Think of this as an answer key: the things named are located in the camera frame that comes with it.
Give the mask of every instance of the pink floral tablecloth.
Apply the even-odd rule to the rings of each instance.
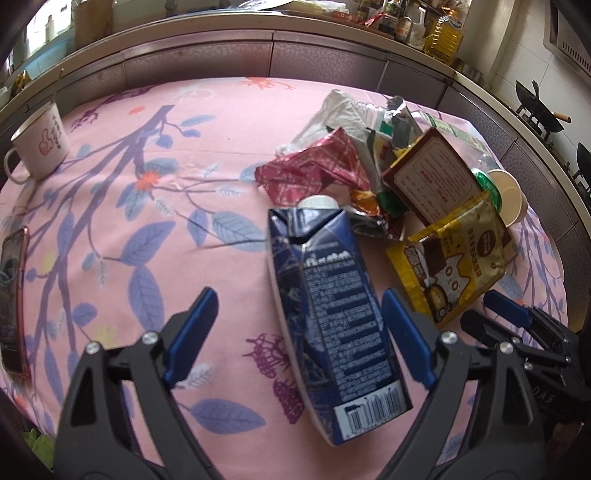
[[[211,286],[219,316],[174,395],[225,478],[376,478],[418,413],[424,389],[405,370],[411,412],[343,446],[326,444],[285,354],[265,252],[271,203],[253,177],[332,88],[234,78],[119,93],[64,118],[71,151],[54,174],[4,186],[3,236],[20,225],[31,230],[24,330],[32,379],[20,383],[0,370],[0,385],[41,430],[56,433],[70,376],[90,339],[107,348],[133,343]],[[341,88],[385,105],[377,93]],[[466,121],[440,117],[478,135]],[[454,146],[468,165],[478,163],[463,145]],[[507,274],[495,288],[566,323],[563,280],[533,210],[511,233]],[[360,243],[381,296],[396,279],[386,244]],[[457,322],[453,327],[459,330]],[[125,392],[142,450],[157,459],[133,387]],[[474,385],[466,389],[444,459],[459,447],[473,392]]]

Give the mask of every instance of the white carton cap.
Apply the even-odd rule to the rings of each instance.
[[[298,208],[313,208],[318,210],[333,210],[339,208],[339,202],[328,195],[312,195],[298,203]]]

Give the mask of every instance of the smartphone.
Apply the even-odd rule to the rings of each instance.
[[[30,370],[22,325],[22,281],[29,229],[23,227],[2,243],[0,256],[0,355],[4,369],[29,377]]]

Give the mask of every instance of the white tile wall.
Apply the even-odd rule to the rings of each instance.
[[[581,142],[591,150],[591,87],[572,69],[544,47],[544,4],[542,0],[522,0],[511,43],[501,61],[492,93],[512,108],[519,107],[515,82],[533,92],[531,80],[540,84],[540,99],[551,111],[566,113],[573,122],[564,132],[552,134],[557,154],[577,167],[577,147]]]

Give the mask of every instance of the yellow snack packet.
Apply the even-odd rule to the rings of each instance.
[[[443,327],[505,274],[501,238],[483,192],[387,253],[413,308]]]

